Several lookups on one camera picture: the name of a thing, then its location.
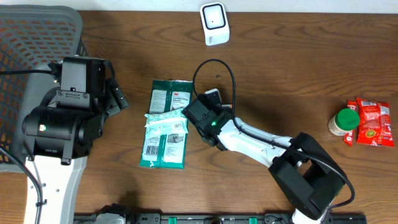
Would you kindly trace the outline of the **pale green wipes pack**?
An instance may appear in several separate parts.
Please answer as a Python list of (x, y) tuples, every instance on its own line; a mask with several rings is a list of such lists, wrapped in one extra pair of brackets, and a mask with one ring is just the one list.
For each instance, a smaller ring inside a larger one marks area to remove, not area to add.
[(160, 113), (145, 114), (147, 139), (169, 134), (187, 134), (187, 118), (182, 114), (183, 108)]

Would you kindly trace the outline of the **green 3M gloves package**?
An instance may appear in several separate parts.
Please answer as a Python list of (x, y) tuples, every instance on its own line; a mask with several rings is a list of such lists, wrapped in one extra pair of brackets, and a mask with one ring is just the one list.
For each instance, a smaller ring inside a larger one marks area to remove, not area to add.
[[(185, 108), (191, 102), (193, 85), (183, 80), (154, 80), (148, 114), (160, 114)], [(187, 134), (144, 137), (141, 167), (183, 169)]]

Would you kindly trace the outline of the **green lid jar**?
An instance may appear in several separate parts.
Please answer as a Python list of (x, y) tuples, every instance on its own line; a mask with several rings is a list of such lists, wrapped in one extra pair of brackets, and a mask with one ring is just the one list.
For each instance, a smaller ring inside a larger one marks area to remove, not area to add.
[(359, 114), (350, 108), (345, 108), (335, 114), (328, 122), (330, 132), (336, 136), (344, 136), (354, 130), (360, 123)]

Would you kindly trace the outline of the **red instant coffee stick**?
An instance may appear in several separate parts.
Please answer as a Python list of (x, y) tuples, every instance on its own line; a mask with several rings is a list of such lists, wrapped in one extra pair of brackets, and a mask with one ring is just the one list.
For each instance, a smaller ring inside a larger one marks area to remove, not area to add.
[[(357, 102), (352, 101), (352, 100), (348, 100), (347, 102), (347, 108), (353, 110), (353, 111), (357, 111)], [(349, 131), (348, 133), (346, 133), (344, 135), (343, 141), (345, 142), (345, 144), (347, 144), (349, 147), (353, 146), (353, 141), (354, 141), (354, 129)]]

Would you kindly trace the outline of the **red snack bag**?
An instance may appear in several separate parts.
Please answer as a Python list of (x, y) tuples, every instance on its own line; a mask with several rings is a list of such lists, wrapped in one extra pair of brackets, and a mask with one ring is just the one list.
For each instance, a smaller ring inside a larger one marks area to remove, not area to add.
[(358, 139), (360, 144), (394, 147), (391, 129), (390, 104), (357, 98), (360, 123)]

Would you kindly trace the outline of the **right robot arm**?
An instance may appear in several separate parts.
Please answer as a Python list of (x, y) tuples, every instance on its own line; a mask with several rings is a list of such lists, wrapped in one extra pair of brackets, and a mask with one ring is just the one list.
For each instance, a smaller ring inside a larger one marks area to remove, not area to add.
[(293, 223), (323, 223), (346, 174), (313, 137), (276, 136), (254, 128), (235, 118), (216, 93), (200, 95), (182, 113), (211, 147), (265, 165), (296, 209)]

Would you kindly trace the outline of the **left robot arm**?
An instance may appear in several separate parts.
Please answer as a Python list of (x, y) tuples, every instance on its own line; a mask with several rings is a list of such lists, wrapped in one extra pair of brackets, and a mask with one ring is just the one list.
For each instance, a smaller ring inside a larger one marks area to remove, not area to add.
[(127, 106), (111, 62), (102, 58), (65, 57), (30, 75), (16, 141), (32, 175), (24, 223), (73, 223), (93, 143)]

